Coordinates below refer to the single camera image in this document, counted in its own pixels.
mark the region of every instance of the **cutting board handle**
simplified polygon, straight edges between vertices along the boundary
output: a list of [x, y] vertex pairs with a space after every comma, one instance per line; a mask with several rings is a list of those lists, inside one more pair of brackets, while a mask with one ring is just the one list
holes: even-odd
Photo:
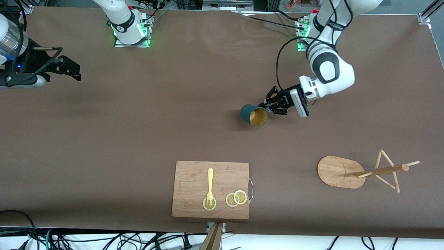
[[253, 195], [254, 195], [254, 188], [253, 188], [253, 181], [251, 180], [251, 178], [250, 177], [248, 177], [248, 181], [250, 182], [250, 184], [251, 184], [251, 197], [250, 197], [250, 199], [248, 200], [248, 204], [250, 204], [251, 203], [251, 200], [253, 199]]

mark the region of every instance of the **dried lemon slice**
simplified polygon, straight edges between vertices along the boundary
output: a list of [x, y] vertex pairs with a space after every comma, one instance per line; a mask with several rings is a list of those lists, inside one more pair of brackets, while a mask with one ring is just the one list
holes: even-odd
[[225, 202], [230, 207], [235, 207], [238, 205], [234, 200], [234, 193], [228, 194], [225, 198]]
[[208, 207], [208, 206], [206, 206], [206, 197], [205, 197], [205, 199], [203, 199], [202, 205], [203, 205], [203, 208], [205, 208], [208, 211], [211, 211], [216, 207], [216, 199], [213, 197], [213, 205]]
[[236, 191], [233, 196], [234, 201], [239, 205], [242, 205], [247, 201], [247, 194], [242, 190]]

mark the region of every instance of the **fork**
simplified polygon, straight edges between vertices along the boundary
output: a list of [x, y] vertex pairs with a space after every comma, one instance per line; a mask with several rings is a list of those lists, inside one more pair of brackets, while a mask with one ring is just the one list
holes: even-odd
[[213, 205], [213, 193], [211, 188], [213, 187], [213, 169], [208, 169], [208, 193], [206, 194], [206, 206], [211, 207]]

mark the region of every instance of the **cutting board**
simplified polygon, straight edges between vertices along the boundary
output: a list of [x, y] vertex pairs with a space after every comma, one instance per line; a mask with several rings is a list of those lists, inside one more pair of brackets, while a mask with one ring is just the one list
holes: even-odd
[[[203, 200], [208, 192], [208, 169], [213, 168], [213, 197], [216, 207], [207, 211]], [[242, 190], [248, 194], [250, 165], [238, 162], [177, 161], [174, 178], [173, 209], [171, 216], [184, 218], [212, 218], [245, 220], [250, 217], [250, 204], [245, 202], [229, 207], [228, 194]]]

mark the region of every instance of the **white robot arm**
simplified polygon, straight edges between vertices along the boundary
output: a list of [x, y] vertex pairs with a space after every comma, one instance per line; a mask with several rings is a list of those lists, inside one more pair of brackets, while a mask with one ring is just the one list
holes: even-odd
[[[122, 44], [136, 44], [147, 36], [147, 20], [152, 16], [147, 18], [145, 13], [130, 9], [124, 0], [93, 1], [106, 13]], [[28, 37], [18, 20], [8, 20], [0, 14], [0, 65], [4, 65], [0, 69], [0, 89], [43, 87], [50, 81], [47, 73], [65, 74], [80, 81], [80, 65], [66, 56], [56, 59], [62, 49], [41, 47]], [[57, 52], [50, 57], [47, 50]]]
[[136, 44], [147, 36], [147, 15], [137, 9], [129, 9], [125, 0], [93, 1], [105, 12], [114, 35], [123, 44]]
[[309, 24], [307, 60], [313, 77], [299, 77], [300, 84], [285, 90], [276, 87], [267, 95], [262, 107], [275, 114], [286, 115], [286, 108], [294, 105], [300, 117], [307, 117], [307, 103], [337, 93], [355, 82], [353, 66], [345, 62], [335, 49], [336, 41], [354, 16], [376, 8], [382, 0], [328, 0], [318, 13], [310, 14], [302, 22]]

